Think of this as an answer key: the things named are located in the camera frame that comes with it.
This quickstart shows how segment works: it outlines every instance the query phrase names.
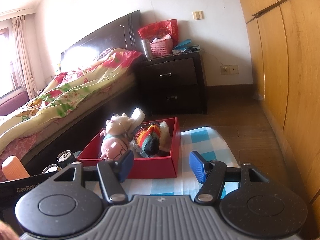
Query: blue and white tablecloth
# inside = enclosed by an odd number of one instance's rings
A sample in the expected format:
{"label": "blue and white tablecloth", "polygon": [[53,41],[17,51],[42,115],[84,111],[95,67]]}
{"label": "blue and white tablecloth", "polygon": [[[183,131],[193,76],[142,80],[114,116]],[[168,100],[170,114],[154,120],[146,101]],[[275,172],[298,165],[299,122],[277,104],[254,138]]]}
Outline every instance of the blue and white tablecloth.
{"label": "blue and white tablecloth", "polygon": [[[239,167],[225,140],[211,127],[202,127],[181,133],[178,176],[172,179],[127,179],[122,187],[129,199],[132,195],[190,195],[194,200],[202,184],[189,166],[189,154],[197,151],[207,161],[218,160],[229,167]],[[86,188],[101,197],[99,184],[86,183]],[[226,182],[222,197],[238,188],[238,182]]]}

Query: can lid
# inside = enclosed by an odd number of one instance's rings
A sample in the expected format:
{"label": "can lid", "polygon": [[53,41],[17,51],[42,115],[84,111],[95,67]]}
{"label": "can lid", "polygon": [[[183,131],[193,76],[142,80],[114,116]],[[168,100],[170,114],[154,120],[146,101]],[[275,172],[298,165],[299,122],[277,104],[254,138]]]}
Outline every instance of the can lid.
{"label": "can lid", "polygon": [[57,157],[58,162],[64,162],[65,160],[69,159],[71,156],[72,152],[71,151],[64,151],[60,153]]}
{"label": "can lid", "polygon": [[57,164],[51,164],[48,167],[46,167],[41,174],[49,173],[49,172],[54,172],[58,170],[58,165]]}

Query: mattress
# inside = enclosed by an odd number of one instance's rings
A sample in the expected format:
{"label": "mattress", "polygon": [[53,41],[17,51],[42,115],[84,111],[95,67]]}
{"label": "mattress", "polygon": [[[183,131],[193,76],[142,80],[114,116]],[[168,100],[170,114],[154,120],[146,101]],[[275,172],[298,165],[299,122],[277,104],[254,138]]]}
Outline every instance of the mattress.
{"label": "mattress", "polygon": [[59,118],[49,124],[45,129],[39,132],[36,136],[36,142],[33,147],[26,153],[22,159],[21,163],[25,165],[34,156],[36,156],[42,149],[48,146],[52,141],[54,141],[58,136],[72,127],[79,120],[85,116],[92,113],[94,110],[105,104],[111,98],[116,97],[125,90],[133,87],[135,85],[134,74],[130,71],[127,74],[119,77],[115,82],[108,88],[105,88],[93,96],[82,101],[78,107],[69,113],[64,118]]}

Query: black nightstand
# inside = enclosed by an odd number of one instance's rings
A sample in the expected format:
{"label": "black nightstand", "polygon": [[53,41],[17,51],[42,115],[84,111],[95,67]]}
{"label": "black nightstand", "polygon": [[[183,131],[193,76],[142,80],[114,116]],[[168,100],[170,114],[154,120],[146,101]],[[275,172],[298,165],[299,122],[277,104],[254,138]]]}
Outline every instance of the black nightstand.
{"label": "black nightstand", "polygon": [[207,113],[206,80],[200,52],[139,63],[139,91],[151,114]]}

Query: gray ribbed surface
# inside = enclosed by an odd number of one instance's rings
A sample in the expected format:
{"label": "gray ribbed surface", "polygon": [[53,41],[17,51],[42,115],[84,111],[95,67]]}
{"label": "gray ribbed surface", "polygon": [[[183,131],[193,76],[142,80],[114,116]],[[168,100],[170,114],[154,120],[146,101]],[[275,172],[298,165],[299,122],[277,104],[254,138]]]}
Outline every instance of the gray ribbed surface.
{"label": "gray ribbed surface", "polygon": [[[24,234],[22,240],[35,238]],[[250,239],[226,226],[214,208],[200,206],[189,196],[135,196],[111,207],[102,221],[72,240],[194,240]],[[287,239],[299,239],[291,236]]]}

